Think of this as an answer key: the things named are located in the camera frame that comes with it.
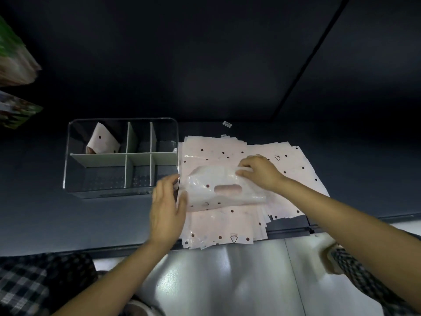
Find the person's left hand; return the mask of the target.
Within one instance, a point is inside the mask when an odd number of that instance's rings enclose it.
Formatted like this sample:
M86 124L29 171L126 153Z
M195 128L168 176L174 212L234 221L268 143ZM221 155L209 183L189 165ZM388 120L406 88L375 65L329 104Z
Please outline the person's left hand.
M178 201L174 196L178 179L178 174L166 176L157 182L152 192L148 243L164 253L180 238L186 221L186 216L178 217Z

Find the person's right hand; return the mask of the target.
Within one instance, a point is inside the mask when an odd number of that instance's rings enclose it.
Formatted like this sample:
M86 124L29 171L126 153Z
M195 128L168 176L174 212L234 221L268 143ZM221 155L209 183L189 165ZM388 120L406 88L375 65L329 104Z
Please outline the person's right hand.
M250 155L242 159L236 170L236 175L251 180L257 186L280 194L282 188L290 181L262 155Z

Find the pink dotted plastic bag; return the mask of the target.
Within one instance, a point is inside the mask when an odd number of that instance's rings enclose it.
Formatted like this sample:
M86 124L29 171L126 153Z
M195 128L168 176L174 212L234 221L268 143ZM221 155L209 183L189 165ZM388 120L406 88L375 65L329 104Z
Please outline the pink dotted plastic bag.
M207 165L195 168L180 183L188 194L188 212L200 212L232 206L263 204L269 199L266 190L237 171L253 172L249 167Z

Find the person's right forearm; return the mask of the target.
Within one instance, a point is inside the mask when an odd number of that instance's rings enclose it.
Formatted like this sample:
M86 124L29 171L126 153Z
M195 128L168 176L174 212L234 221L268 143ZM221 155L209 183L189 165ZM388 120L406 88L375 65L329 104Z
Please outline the person's right forearm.
M274 191L421 313L421 240L287 177L276 181Z

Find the person's left forearm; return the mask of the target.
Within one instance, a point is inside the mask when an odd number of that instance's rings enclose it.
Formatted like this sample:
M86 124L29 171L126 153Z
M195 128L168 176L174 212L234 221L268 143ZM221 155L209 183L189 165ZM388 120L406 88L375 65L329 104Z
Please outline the person's left forearm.
M52 316L118 316L172 245L149 240Z

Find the pile of pink dotted bags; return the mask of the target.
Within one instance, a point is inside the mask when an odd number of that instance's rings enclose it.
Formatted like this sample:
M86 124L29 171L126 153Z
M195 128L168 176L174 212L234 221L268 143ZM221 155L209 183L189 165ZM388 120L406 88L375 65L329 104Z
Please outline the pile of pink dotted bags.
M241 159L259 154L267 157L284 176L329 196L301 148L288 142L247 144L229 136L186 136L178 151L180 181L199 166L237 167ZM263 204L187 212L181 236L183 247L206 249L220 244L253 244L280 237L288 230L307 235L308 222L304 213L286 198L271 191L268 193L269 199Z

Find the clear organizer box white dividers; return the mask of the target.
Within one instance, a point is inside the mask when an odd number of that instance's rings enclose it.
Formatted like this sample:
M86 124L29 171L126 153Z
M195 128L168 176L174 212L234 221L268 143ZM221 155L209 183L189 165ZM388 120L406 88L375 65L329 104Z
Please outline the clear organizer box white dividers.
M116 154L86 154L100 122L120 143ZM63 189L82 199L151 194L158 180L179 173L178 123L161 118L92 118L67 127Z

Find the folded pink dotted bag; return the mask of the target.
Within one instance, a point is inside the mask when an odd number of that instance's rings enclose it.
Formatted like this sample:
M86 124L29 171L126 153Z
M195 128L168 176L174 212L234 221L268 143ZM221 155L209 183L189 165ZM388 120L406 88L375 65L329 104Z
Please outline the folded pink dotted bag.
M116 154L120 146L106 126L98 122L87 143L86 154Z

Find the person's left shoe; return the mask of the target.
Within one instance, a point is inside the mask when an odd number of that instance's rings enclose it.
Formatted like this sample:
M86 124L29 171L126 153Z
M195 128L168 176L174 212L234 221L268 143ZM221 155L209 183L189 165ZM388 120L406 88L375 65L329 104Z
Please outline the person's left shoe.
M160 310L149 306L139 299L131 299L122 311L123 316L165 316Z

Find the person's shoe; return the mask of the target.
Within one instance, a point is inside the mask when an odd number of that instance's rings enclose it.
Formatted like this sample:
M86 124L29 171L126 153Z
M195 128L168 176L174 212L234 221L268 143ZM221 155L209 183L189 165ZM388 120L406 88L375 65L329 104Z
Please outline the person's shoe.
M324 250L324 266L329 274L344 275L343 270L340 268L333 256L333 253L338 249L343 249L343 247L338 243L334 243Z
M165 316L160 310L149 306L139 299L131 299L122 311L123 316Z

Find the person's right shoe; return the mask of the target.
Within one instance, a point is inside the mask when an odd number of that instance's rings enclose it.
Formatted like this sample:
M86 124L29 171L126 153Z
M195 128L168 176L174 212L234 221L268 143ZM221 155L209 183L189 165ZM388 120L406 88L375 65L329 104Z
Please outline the person's right shoe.
M333 256L333 253L338 249L343 249L343 247L338 243L334 243L324 250L324 266L329 274L344 275L343 270L340 268Z

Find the black white checked trousers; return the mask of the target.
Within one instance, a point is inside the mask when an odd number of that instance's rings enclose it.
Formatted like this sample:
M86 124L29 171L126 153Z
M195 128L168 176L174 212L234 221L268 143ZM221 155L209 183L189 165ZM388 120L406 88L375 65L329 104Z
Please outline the black white checked trousers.
M349 281L382 306L384 316L421 316L344 248L333 256ZM50 316L105 274L84 253L0 257L0 316Z

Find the green printed packet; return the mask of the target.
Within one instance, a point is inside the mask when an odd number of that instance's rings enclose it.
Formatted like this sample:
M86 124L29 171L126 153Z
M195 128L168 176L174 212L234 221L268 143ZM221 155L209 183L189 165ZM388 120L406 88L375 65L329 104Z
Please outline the green printed packet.
M17 129L44 108L0 90L0 126Z

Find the stack of green packets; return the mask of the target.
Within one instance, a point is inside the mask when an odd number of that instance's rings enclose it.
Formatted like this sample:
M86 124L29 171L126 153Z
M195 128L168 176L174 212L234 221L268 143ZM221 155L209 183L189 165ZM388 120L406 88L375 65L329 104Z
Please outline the stack of green packets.
M22 39L0 16L0 87L31 84L41 70Z

